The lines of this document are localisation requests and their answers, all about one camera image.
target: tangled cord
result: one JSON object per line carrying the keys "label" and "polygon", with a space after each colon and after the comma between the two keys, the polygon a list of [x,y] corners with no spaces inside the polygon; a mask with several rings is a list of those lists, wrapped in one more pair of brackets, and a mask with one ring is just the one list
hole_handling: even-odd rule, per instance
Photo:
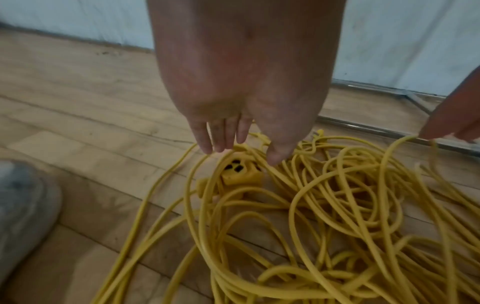
{"label": "tangled cord", "polygon": [[[480,219],[480,205],[439,175],[434,143],[429,167],[416,164],[413,170],[409,170],[392,154],[398,145],[413,136],[399,139],[384,150],[354,137],[324,136],[319,130],[311,141],[300,142],[290,159],[271,167],[264,153],[270,144],[269,139],[262,134],[252,135],[261,140],[260,149],[246,144],[235,146],[218,162],[204,185],[199,188],[197,183],[197,190],[191,191],[195,172],[208,155],[193,167],[187,178],[184,197],[162,212],[126,262],[155,188],[181,164],[195,145],[160,177],[143,200],[119,257],[92,304],[104,304],[113,294],[113,303],[122,303],[139,259],[167,232],[185,221],[194,246],[171,278],[163,303],[171,303],[198,254],[210,268],[215,303],[252,304],[263,300],[287,304],[300,300],[303,304],[352,304],[378,297],[391,304],[480,302],[480,285],[458,267],[463,263],[470,269],[480,270],[480,232],[445,208],[445,204],[461,206],[477,220]],[[335,143],[338,139],[355,145]],[[222,173],[233,161],[253,162],[263,175],[269,176],[276,190],[248,184],[248,181],[237,186],[225,185]],[[428,187],[423,175],[435,179],[441,190]],[[244,196],[253,193],[268,196],[268,202]],[[192,195],[201,197],[199,210],[192,209]],[[405,199],[413,201],[430,217],[441,242],[399,232]],[[184,215],[164,223],[181,203]],[[227,216],[226,210],[238,206],[247,211]],[[288,213],[286,224],[294,249],[262,215],[272,210]],[[246,218],[254,218],[271,230],[289,264],[273,264],[229,235],[231,227]],[[299,225],[303,225],[309,234],[303,233],[300,237]],[[331,254],[329,245],[335,237],[345,238],[350,249]],[[314,260],[309,257],[301,238],[310,238],[317,245]],[[463,247],[474,258],[453,250],[454,244]],[[228,247],[246,254],[262,267],[262,273],[255,280],[235,274],[229,263]]]}

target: hand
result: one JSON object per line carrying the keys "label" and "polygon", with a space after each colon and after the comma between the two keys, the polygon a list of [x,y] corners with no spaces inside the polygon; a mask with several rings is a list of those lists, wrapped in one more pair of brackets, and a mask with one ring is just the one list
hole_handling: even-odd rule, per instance
{"label": "hand", "polygon": [[345,3],[150,0],[160,73],[205,153],[245,141],[252,119],[290,156],[327,95]]}
{"label": "hand", "polygon": [[419,136],[433,139],[451,133],[466,141],[480,137],[480,67],[435,109]]}

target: white wall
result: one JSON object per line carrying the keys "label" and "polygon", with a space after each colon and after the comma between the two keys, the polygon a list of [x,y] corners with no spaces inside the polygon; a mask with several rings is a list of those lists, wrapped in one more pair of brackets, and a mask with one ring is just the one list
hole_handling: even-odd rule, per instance
{"label": "white wall", "polygon": [[[0,0],[0,22],[153,47],[145,0]],[[447,95],[479,50],[479,0],[350,0],[334,78]]]}

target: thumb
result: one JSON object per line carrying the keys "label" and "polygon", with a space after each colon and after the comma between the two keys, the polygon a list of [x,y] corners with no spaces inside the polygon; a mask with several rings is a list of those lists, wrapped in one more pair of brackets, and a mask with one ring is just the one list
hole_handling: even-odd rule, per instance
{"label": "thumb", "polygon": [[292,155],[296,143],[278,144],[271,142],[266,151],[266,161],[270,166],[276,166],[284,159],[289,158]]}

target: wooden floor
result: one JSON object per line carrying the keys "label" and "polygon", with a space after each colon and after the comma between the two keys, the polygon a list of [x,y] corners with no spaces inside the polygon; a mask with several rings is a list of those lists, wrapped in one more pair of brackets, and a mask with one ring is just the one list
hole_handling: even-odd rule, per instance
{"label": "wooden floor", "polygon": [[[426,120],[405,100],[340,88],[332,88],[322,114],[411,133]],[[384,147],[390,142],[340,128],[315,128]],[[25,160],[48,172],[64,195],[58,224],[12,275],[4,301],[88,303],[125,241],[141,199],[193,142],[152,54],[1,30],[0,158]],[[428,149],[405,144],[395,155],[412,166],[427,159]],[[186,174],[199,156],[194,154],[155,196],[142,233],[181,196]],[[466,156],[440,154],[444,176],[480,199],[479,168]],[[405,212],[404,230],[437,237],[417,209]],[[272,259],[283,259],[266,231],[249,231],[236,227],[233,233]],[[136,269],[126,302],[159,303],[191,245],[186,227],[162,239]],[[208,277],[207,267],[196,261],[175,303],[211,303]]]}

